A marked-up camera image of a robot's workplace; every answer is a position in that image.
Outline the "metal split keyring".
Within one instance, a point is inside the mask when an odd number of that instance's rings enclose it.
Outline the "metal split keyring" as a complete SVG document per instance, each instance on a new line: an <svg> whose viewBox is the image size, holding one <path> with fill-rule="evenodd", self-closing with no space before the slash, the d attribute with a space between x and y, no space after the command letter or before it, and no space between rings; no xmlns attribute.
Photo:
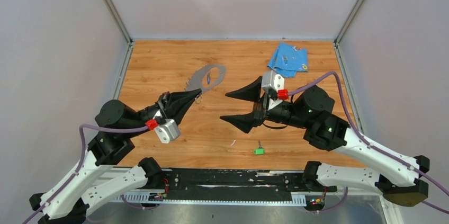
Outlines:
<svg viewBox="0 0 449 224"><path fill-rule="evenodd" d="M196 103L196 104L200 104L201 101L202 101L202 95L198 96L198 97L195 99L195 103Z"/></svg>

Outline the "key with green tag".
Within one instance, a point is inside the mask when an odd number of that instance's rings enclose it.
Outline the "key with green tag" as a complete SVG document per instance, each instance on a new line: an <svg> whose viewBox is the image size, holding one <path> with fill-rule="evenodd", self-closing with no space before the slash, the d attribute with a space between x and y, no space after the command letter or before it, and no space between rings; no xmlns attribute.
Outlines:
<svg viewBox="0 0 449 224"><path fill-rule="evenodd" d="M258 147L254 149L253 153L254 153L254 155L265 154L265 149L262 147L262 143L260 140L258 141Z"/></svg>

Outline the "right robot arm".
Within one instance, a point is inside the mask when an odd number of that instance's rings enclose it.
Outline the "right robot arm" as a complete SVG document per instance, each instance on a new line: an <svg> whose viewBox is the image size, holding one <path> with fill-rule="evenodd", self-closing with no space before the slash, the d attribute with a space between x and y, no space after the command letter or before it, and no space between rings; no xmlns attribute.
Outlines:
<svg viewBox="0 0 449 224"><path fill-rule="evenodd" d="M402 155L357 132L348 121L333 114L335 101L319 86L311 86L295 97L283 84L280 75L264 75L228 92L227 97L252 102L253 109L248 114L223 115L221 119L244 133L266 121L275 122L277 129L300 128L313 147L364 164L353 168L309 161L301 177L301 184L309 191L352 187L374 192L403 207L413 207L428 198L429 186L421 178L430 168L427 157Z"/></svg>

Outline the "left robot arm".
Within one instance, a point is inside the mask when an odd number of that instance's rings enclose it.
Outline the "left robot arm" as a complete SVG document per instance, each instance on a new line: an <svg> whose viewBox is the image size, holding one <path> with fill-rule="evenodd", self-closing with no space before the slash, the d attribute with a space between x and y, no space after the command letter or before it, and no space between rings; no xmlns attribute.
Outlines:
<svg viewBox="0 0 449 224"><path fill-rule="evenodd" d="M96 125L82 124L97 131L90 141L83 141L78 163L52 189L30 197L34 213L41 213L40 223L83 223L98 208L133 189L169 188L161 167L152 157L102 184L96 181L110 171L134 148L132 138L154 131L167 144L180 136L179 124L202 93L201 89L165 92L151 106L136 111L119 100L106 102L95 117Z"/></svg>

